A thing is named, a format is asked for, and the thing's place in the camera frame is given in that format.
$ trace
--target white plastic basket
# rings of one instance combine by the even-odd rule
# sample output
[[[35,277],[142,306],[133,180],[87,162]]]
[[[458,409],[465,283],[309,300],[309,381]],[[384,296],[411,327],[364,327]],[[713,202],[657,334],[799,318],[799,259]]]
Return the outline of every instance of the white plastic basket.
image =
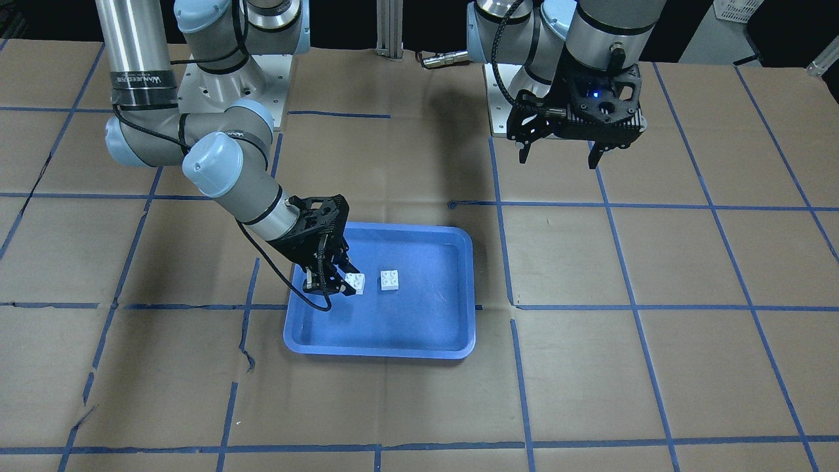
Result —
[[[763,0],[714,0],[714,14],[717,19],[748,23],[761,3]]]

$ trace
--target white cube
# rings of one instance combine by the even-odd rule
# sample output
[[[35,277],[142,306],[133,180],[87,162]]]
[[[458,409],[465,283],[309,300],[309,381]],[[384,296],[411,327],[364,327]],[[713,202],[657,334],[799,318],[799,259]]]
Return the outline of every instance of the white cube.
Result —
[[[399,272],[397,270],[382,270],[382,290],[399,289]]]
[[[344,276],[344,280],[356,289],[356,295],[364,295],[364,274],[350,272]]]

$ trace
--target white block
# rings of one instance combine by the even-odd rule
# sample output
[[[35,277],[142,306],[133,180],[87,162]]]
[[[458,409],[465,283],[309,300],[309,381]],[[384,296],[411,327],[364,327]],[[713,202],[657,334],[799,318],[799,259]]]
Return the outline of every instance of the white block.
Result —
[[[344,276],[344,280],[354,289],[356,295],[364,295],[364,274],[354,274],[350,272]]]
[[[382,290],[399,290],[399,271],[382,270]]]

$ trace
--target blue joint cap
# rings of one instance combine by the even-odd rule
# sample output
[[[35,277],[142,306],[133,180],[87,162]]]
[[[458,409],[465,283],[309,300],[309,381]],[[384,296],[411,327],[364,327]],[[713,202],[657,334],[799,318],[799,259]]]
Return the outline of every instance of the blue joint cap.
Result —
[[[180,169],[201,193],[209,198],[218,198],[236,185],[243,164],[244,156],[239,144],[216,131],[192,146]]]
[[[265,125],[268,126],[268,129],[270,129],[271,132],[274,131],[274,117],[271,116],[271,112],[262,103],[255,100],[248,100],[247,98],[239,98],[235,102],[231,103],[231,105],[227,107],[227,110],[233,107],[246,108],[256,113],[263,119]]]
[[[129,167],[151,167],[151,165],[143,162],[142,159],[134,153],[128,141],[125,140],[125,134],[122,134],[122,128],[119,125],[117,117],[111,117],[105,124],[105,145],[107,151],[111,153],[111,157],[122,165]]]
[[[469,53],[469,60],[486,64],[489,62],[483,54],[481,45],[481,33],[477,27],[477,12],[475,3],[469,2],[466,6],[466,52]]]
[[[230,8],[231,0],[175,0],[175,18],[181,33],[192,34],[215,23]]]
[[[294,53],[305,54],[311,48],[311,28],[309,26],[309,0],[300,2],[300,37],[297,39],[297,48]]]
[[[576,0],[545,0],[542,3],[542,18],[548,28],[563,40],[568,38],[568,28],[574,18]]]

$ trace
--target blue tray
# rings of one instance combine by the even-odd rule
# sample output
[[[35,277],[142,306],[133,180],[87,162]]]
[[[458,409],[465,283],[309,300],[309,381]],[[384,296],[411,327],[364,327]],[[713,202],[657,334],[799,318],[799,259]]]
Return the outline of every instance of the blue tray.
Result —
[[[331,296],[318,312],[289,298],[283,338],[302,354],[463,359],[475,347],[472,240],[459,228],[348,223],[352,263],[366,276],[363,295]],[[399,289],[382,291],[380,270],[399,271]],[[292,283],[305,275],[294,268]],[[323,304],[320,296],[310,296]]]

